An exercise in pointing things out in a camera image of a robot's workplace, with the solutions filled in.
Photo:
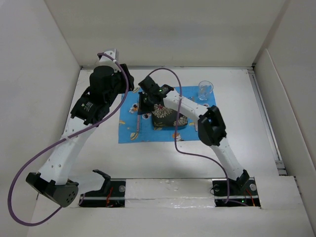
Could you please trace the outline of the black floral square plate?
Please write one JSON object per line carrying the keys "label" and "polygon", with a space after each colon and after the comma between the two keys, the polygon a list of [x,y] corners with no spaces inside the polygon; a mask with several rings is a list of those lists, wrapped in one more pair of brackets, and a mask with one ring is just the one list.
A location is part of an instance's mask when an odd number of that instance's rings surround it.
{"label": "black floral square plate", "polygon": [[155,104],[152,111],[152,124],[154,130],[173,130],[176,126],[177,111],[163,105]]}

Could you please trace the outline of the blue cartoon print cloth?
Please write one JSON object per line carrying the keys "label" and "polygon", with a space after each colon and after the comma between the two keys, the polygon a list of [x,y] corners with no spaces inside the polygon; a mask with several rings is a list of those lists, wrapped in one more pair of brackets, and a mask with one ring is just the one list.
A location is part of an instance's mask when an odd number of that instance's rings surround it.
{"label": "blue cartoon print cloth", "polygon": [[139,143],[139,142],[173,142],[177,141],[196,141],[198,140],[198,127],[194,121],[179,116],[179,126],[177,134],[174,129],[154,130],[152,124],[152,114],[141,115],[141,124],[139,133],[136,132],[136,123],[138,115],[138,98],[142,89],[136,87],[127,94],[124,104],[120,108],[118,142]]}

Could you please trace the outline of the clear drinking glass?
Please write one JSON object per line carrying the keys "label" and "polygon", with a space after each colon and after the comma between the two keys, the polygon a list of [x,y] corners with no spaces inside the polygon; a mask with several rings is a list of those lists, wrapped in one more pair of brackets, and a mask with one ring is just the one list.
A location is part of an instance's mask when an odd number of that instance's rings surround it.
{"label": "clear drinking glass", "polygon": [[209,99],[210,94],[213,92],[213,83],[203,80],[198,84],[198,98],[201,101]]}

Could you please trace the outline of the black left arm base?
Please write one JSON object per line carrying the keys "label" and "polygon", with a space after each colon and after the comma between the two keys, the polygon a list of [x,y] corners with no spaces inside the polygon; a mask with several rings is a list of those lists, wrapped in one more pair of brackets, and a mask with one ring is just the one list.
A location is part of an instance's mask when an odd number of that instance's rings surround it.
{"label": "black left arm base", "polygon": [[112,179],[110,175],[95,169],[92,171],[103,177],[102,187],[80,195],[79,207],[125,207],[125,179]]}

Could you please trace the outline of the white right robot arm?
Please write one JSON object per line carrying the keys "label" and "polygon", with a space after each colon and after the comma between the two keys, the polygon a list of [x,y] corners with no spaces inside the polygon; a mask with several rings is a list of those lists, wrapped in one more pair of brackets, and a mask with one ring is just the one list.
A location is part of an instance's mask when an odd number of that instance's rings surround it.
{"label": "white right robot arm", "polygon": [[240,165],[227,139],[226,125],[217,106],[206,107],[182,95],[173,87],[159,86],[147,76],[139,86],[139,112],[152,112],[154,105],[163,105],[175,110],[197,124],[199,140],[210,147],[222,167],[231,193],[238,195],[246,189],[248,172]]}

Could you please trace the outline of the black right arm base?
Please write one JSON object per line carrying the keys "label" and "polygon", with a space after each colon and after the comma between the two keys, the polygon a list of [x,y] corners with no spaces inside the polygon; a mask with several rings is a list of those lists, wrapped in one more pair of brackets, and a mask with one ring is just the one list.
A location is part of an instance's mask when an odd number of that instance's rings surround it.
{"label": "black right arm base", "polygon": [[241,186],[237,181],[226,178],[212,179],[210,194],[214,196],[215,207],[260,207],[257,185],[254,177],[250,177]]}

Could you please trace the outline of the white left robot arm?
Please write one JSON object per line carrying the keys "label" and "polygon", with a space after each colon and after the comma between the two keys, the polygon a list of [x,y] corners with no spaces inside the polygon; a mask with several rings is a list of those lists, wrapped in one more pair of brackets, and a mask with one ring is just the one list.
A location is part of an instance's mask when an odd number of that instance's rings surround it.
{"label": "white left robot arm", "polygon": [[126,64],[122,72],[110,66],[96,67],[89,77],[89,87],[83,92],[70,112],[63,138],[46,163],[38,172],[31,172],[26,182],[37,192],[60,205],[69,206],[77,195],[96,192],[100,196],[110,191],[111,178],[94,169],[88,175],[70,176],[81,149],[89,136],[110,111],[110,106],[119,94],[134,89],[134,78]]}

